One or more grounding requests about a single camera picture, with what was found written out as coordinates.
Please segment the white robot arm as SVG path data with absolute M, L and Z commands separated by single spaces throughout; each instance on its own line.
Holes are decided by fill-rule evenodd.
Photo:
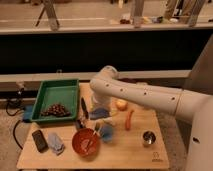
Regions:
M 192 125 L 185 171 L 213 171 L 213 95 L 118 81 L 113 66 L 103 67 L 91 80 L 94 104 L 110 97 L 173 114 Z

